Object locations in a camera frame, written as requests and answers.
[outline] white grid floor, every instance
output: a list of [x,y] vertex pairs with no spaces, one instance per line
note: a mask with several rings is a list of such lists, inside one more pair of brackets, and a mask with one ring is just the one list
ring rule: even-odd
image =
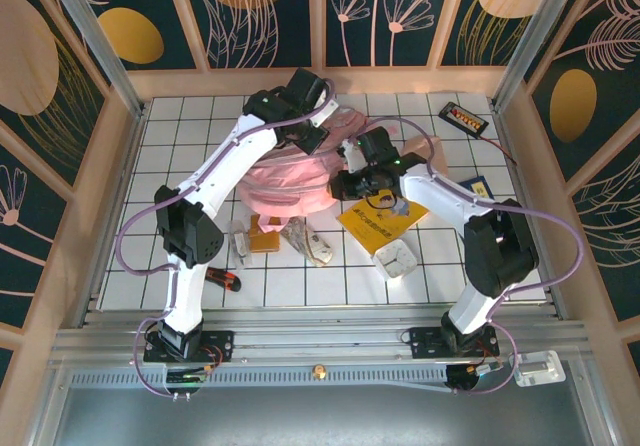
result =
[[[227,96],[156,98],[153,101],[120,225],[149,206],[160,185],[175,187],[203,163],[231,131],[244,100],[242,96]],[[484,141],[469,139],[437,116],[448,101],[454,101],[489,121],[484,135],[497,140],[484,96],[468,93],[360,94],[339,95],[338,101],[370,117],[400,114],[412,119],[429,134],[436,134],[443,140],[449,177],[453,181],[483,175],[496,200],[514,197],[502,153]],[[417,134],[409,127],[398,128],[397,122],[389,125],[392,125],[391,139],[399,150],[406,139]],[[215,222],[222,230],[232,219],[240,219],[248,227],[253,214],[235,200],[234,194],[227,198],[216,217]],[[464,249],[450,225],[435,215],[428,215],[407,231],[402,238],[418,257],[420,266],[404,278],[402,285],[387,287],[364,249],[336,220],[336,216],[351,206],[348,202],[338,203],[307,219],[333,248],[334,257],[327,267],[307,264],[282,240],[279,252],[254,254],[252,267],[237,272],[242,281],[240,292],[226,292],[207,283],[203,308],[449,303],[458,299],[465,284]],[[129,230],[123,241],[123,253],[129,264],[138,269],[166,262],[162,240],[155,234],[155,215],[143,218]],[[231,269],[226,239],[211,265]],[[524,284],[538,280],[537,271],[533,271]],[[167,273],[150,278],[125,273],[112,251],[98,307],[103,310],[162,309],[167,282]],[[521,293],[514,300],[544,301],[545,295],[536,290]]]

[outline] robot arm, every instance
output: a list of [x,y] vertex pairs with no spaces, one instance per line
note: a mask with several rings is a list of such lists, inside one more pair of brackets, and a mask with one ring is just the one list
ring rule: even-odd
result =
[[[207,264],[224,243],[224,233],[214,223],[222,203],[249,168],[274,147],[294,143],[311,154],[322,144],[328,131],[321,125],[338,107],[327,99],[326,89],[320,78],[299,69],[286,87],[254,94],[211,157],[177,189],[162,186],[156,192],[159,204],[190,191],[156,212],[163,247],[174,265],[167,298],[170,312],[158,329],[174,356],[189,358],[200,343]],[[303,117],[312,111],[311,117]]]
[[[335,198],[354,200],[389,189],[446,220],[463,238],[468,282],[459,300],[443,316],[442,332],[453,352],[464,350],[482,334],[500,296],[538,265],[526,219],[522,214],[486,207],[494,201],[450,181],[416,154],[400,157],[383,128],[373,129],[357,140],[360,157],[349,145],[344,147],[349,150],[345,156],[350,167],[331,183]],[[513,200],[503,204],[518,206]]]

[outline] pink plastic bag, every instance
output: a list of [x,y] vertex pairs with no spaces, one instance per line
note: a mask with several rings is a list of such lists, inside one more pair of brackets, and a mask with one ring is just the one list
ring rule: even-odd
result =
[[[344,169],[336,149],[365,123],[363,114],[340,107],[323,124],[329,136],[311,156],[289,145],[267,153],[238,183],[240,199],[256,213],[263,231],[280,230],[288,218],[307,216],[331,207],[336,200],[327,189],[329,179]],[[281,218],[280,226],[268,225]]]

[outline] yellow book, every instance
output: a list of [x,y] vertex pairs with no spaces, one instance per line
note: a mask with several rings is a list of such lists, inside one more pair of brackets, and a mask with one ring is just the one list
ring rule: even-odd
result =
[[338,221],[371,255],[399,238],[429,212],[417,203],[394,199],[391,191],[385,190],[369,198],[369,203],[366,199],[359,201],[338,216]]

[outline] metal bracket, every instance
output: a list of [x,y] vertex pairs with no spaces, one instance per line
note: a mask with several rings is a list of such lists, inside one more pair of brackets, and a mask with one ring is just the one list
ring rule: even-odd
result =
[[500,348],[496,338],[496,330],[491,326],[485,326],[482,335],[464,352],[451,351],[444,338],[440,327],[411,328],[408,330],[408,344],[411,346],[413,359],[439,359],[439,358],[483,358],[489,353],[491,356],[499,356]]
[[222,352],[222,362],[228,363],[233,355],[233,331],[203,331],[200,336],[200,348],[188,361],[178,359],[167,352],[164,343],[158,336],[158,332],[149,333],[147,346],[144,351],[145,363],[210,363],[211,356],[204,348],[210,349],[218,357],[217,350]]

